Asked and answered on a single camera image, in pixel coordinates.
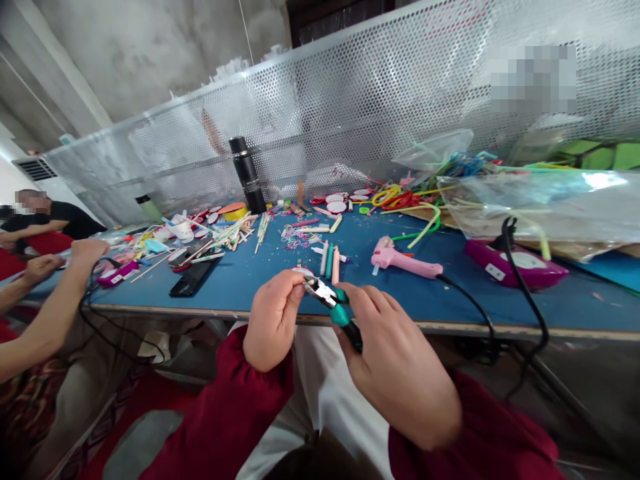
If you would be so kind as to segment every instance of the air conditioner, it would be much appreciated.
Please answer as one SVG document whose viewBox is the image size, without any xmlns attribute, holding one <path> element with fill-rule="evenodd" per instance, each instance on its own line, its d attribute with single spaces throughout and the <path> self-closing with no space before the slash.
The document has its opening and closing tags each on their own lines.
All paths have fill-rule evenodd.
<svg viewBox="0 0 640 480">
<path fill-rule="evenodd" d="M 90 214 L 94 220 L 100 222 L 93 212 L 82 203 L 82 200 L 75 196 L 65 181 L 58 176 L 55 170 L 44 159 L 38 156 L 32 156 L 12 160 L 12 163 L 34 182 L 40 190 L 47 192 L 47 196 L 51 200 L 72 203 Z"/>
</svg>

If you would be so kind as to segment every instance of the pliers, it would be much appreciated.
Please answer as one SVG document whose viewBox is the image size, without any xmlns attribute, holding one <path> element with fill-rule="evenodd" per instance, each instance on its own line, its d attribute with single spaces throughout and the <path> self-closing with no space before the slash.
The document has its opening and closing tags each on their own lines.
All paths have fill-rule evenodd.
<svg viewBox="0 0 640 480">
<path fill-rule="evenodd" d="M 351 321 L 349 314 L 341 303 L 349 303 L 344 290 L 331 290 L 317 277 L 305 275 L 305 290 L 329 309 L 331 322 L 342 328 L 347 338 L 358 352 L 362 353 L 362 336 L 360 329 Z"/>
</svg>

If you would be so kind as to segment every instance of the dark red sleeve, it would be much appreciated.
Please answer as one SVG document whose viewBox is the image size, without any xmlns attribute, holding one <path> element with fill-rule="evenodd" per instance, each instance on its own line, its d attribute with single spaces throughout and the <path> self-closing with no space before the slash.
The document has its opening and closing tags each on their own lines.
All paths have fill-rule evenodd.
<svg viewBox="0 0 640 480">
<path fill-rule="evenodd" d="M 463 408 L 463 430 L 445 449 L 425 452 L 389 430 L 389 460 L 396 480 L 556 480 L 558 449 L 547 434 L 521 413 L 458 372 L 451 378 Z"/>
<path fill-rule="evenodd" d="M 141 478 L 234 480 L 293 394 L 293 358 L 268 373 L 245 360 L 240 327 L 220 345 L 218 376 L 202 390 L 182 425 Z"/>
</svg>

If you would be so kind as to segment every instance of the thermos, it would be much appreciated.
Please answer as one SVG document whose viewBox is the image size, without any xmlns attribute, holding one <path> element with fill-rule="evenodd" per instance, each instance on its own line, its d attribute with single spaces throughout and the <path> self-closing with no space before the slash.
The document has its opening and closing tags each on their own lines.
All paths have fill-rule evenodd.
<svg viewBox="0 0 640 480">
<path fill-rule="evenodd" d="M 233 153 L 233 164 L 240 178 L 240 183 L 245 191 L 247 206 L 251 213 L 264 213 L 267 211 L 265 198 L 262 195 L 262 187 L 258 174 L 255 172 L 253 158 L 247 148 L 244 137 L 236 137 L 229 140 L 231 152 Z"/>
<path fill-rule="evenodd" d="M 162 224 L 162 213 L 155 206 L 150 196 L 142 195 L 142 197 L 137 197 L 135 201 L 140 205 L 140 209 L 148 216 L 149 220 Z"/>
</svg>

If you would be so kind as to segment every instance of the purple device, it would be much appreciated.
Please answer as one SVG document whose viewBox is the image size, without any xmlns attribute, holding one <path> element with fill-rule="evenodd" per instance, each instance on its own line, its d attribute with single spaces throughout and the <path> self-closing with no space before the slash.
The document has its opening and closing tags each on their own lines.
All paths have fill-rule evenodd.
<svg viewBox="0 0 640 480">
<path fill-rule="evenodd" d="M 102 288 L 115 287 L 118 283 L 123 282 L 124 280 L 129 278 L 134 271 L 138 270 L 138 268 L 139 266 L 136 262 L 130 261 L 118 269 L 104 272 L 102 275 L 96 278 L 95 281 Z"/>
<path fill-rule="evenodd" d="M 520 288 L 518 280 L 511 270 L 507 254 L 489 246 L 484 240 L 469 240 L 465 253 L 480 265 L 503 287 Z M 546 261 L 524 248 L 514 246 L 512 252 L 520 274 L 529 289 L 544 289 L 555 285 L 567 276 L 569 270 Z"/>
</svg>

